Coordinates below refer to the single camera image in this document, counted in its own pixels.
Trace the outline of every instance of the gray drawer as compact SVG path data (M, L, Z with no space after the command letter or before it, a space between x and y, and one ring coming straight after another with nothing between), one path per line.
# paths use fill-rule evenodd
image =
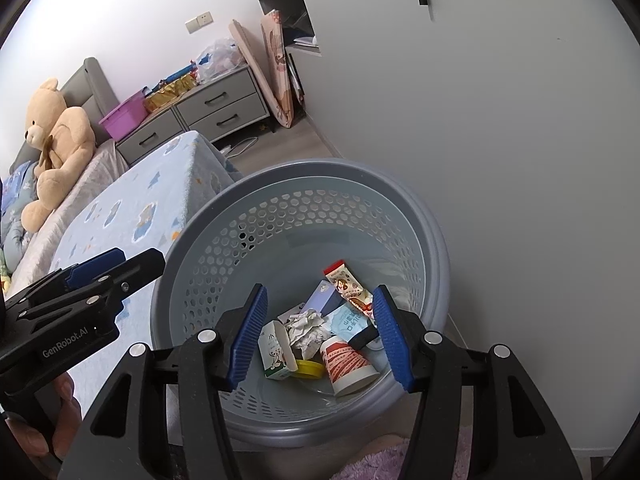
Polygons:
M216 140L245 124L264 117L266 113L260 96L252 94L199 120L192 124L191 128L209 140Z
M242 72L225 77L217 83L205 86L201 91L178 103L177 108L185 123L194 124L255 91L249 71L242 70Z
M119 144L118 151L132 164L181 131L178 119L171 110L167 110Z

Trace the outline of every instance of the pink rug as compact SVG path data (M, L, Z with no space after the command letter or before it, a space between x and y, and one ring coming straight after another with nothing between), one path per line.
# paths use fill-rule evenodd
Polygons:
M468 476L472 435L471 427L460 428L452 480L465 480ZM405 439L398 446L367 455L362 460L345 466L342 471L332 476L331 480L396 480L402 469L408 444L409 440Z

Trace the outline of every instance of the snack wrapper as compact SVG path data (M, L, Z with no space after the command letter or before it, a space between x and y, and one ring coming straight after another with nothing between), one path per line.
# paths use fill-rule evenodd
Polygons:
M324 320L329 332L339 335L347 343L369 326L367 317L349 303L341 304L336 310L325 316Z
M344 260L338 260L324 270L324 275L335 285L341 296L370 320L373 319L373 295L353 277Z

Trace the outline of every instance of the gray plastic basket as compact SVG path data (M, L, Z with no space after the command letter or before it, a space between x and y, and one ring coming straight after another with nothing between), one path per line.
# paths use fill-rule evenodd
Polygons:
M212 327L241 306L254 283L267 287L268 319L305 301L322 269L344 259L371 291L380 284L400 308L444 328L449 259L428 209L392 178L341 159L300 160L241 180L188 223L156 283L155 348ZM402 395L384 351L366 349L380 378L336 399L327 378L264 377L258 351L222 407L231 437L270 447L311 446L372 421Z

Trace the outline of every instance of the red and white paper cup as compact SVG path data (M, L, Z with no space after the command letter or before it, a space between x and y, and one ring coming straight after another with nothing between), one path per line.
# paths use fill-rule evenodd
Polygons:
M320 353L336 397L357 392L379 376L369 361L337 335L322 343Z

